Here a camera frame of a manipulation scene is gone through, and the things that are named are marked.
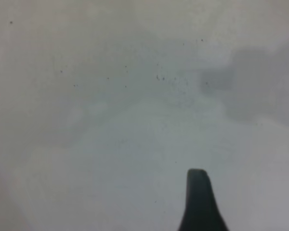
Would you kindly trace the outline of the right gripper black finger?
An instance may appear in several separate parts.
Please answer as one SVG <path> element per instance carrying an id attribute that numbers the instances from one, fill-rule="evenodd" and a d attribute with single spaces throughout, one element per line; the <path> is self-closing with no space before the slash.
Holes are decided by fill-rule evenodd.
<path id="1" fill-rule="evenodd" d="M 227 231 L 205 170 L 189 169 L 180 231 Z"/>

